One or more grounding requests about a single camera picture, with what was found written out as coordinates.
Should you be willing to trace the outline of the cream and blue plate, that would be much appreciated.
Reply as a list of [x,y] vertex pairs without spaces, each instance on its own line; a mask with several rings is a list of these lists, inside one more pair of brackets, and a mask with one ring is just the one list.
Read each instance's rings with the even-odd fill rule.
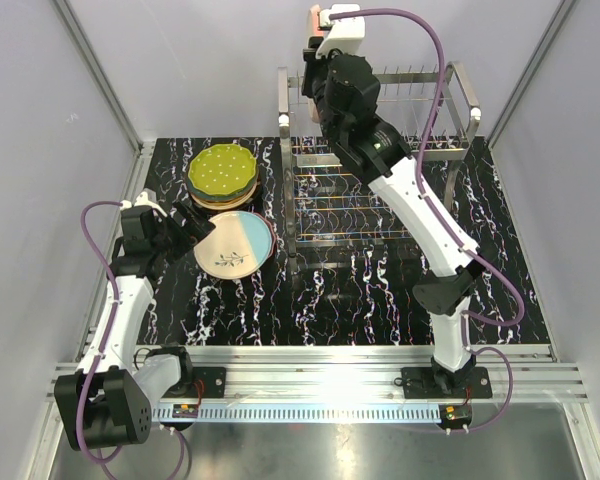
[[221,280],[242,279],[259,270],[272,255],[274,236],[259,214],[223,212],[213,216],[213,231],[194,247],[199,268]]

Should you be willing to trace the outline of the cream and pink plate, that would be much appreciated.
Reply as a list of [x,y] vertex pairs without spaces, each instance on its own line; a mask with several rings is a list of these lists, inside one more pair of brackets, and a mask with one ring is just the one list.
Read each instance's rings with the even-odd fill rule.
[[[320,30],[320,12],[321,7],[318,4],[313,5],[309,9],[308,20],[307,20],[307,31],[310,43],[313,38],[319,38],[320,40],[324,37],[324,32]],[[319,114],[316,105],[312,99],[308,100],[308,111],[311,121],[315,124],[319,123]]]

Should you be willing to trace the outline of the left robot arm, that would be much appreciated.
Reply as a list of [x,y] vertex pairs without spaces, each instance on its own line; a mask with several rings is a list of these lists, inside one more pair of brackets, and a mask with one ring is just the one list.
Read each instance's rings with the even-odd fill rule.
[[179,220],[142,197],[116,206],[121,233],[111,256],[101,260],[108,285],[98,326],[75,372],[58,377],[54,386],[72,449],[98,464],[108,461],[103,448],[119,451],[147,440],[152,410],[166,394],[204,390],[183,347],[159,347],[140,368],[133,361],[158,279],[215,226],[182,203],[175,205]]

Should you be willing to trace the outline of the pink dotted scalloped plate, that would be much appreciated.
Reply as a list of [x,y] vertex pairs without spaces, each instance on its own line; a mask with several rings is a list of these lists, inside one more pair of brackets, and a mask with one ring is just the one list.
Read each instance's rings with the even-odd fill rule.
[[267,259],[269,259],[274,256],[276,249],[277,249],[277,234],[275,232],[275,228],[274,228],[275,226],[271,221],[269,221],[263,215],[258,214],[258,216],[261,218],[261,220],[267,226],[270,236],[271,236],[271,246],[270,246],[268,257],[267,257]]

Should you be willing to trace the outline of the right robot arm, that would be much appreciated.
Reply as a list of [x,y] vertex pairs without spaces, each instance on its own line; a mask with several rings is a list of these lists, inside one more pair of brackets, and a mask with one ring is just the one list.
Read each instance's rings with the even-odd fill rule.
[[321,57],[309,47],[303,60],[301,91],[315,106],[329,148],[392,210],[428,261],[428,272],[413,288],[434,334],[434,353],[422,382],[445,397],[462,395],[475,356],[465,345],[461,313],[482,273],[472,258],[479,247],[426,186],[400,132],[377,114],[380,82],[366,59],[340,51]]

